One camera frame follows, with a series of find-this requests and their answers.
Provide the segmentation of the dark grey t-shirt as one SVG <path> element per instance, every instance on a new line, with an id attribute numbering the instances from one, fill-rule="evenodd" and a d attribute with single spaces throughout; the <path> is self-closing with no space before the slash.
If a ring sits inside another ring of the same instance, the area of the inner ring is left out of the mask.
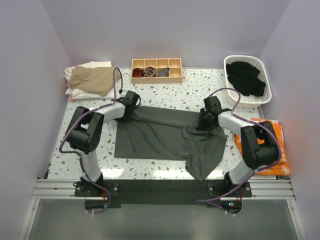
<path id="1" fill-rule="evenodd" d="M 199 113 L 140 106 L 131 118 L 117 122 L 114 157 L 185 161 L 199 182 L 222 161 L 227 142 L 224 130 L 197 130 Z"/>

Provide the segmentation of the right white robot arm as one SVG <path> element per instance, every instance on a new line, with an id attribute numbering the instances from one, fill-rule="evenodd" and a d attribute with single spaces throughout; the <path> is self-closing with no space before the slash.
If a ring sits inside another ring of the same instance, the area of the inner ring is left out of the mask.
<path id="1" fill-rule="evenodd" d="M 212 96 L 204 99 L 196 128 L 207 131 L 215 127 L 228 129 L 241 140 L 242 160 L 224 175 L 222 182 L 227 196 L 235 196 L 241 190 L 241 184 L 281 159 L 281 147 L 271 122 L 258 123 L 235 114 L 229 108 L 223 109 L 219 99 Z"/>

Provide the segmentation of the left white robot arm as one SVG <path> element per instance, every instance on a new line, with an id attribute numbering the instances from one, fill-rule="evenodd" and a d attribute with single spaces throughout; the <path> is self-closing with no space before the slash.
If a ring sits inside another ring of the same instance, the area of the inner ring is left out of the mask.
<path id="1" fill-rule="evenodd" d="M 113 120 L 129 120 L 140 103 L 141 97 L 137 93 L 127 91 L 124 97 L 108 104 L 94 108 L 79 106 L 75 109 L 59 151 L 79 156 L 81 179 L 87 182 L 85 189 L 92 196 L 99 196 L 104 190 L 101 182 L 103 173 L 96 153 L 103 125 Z"/>

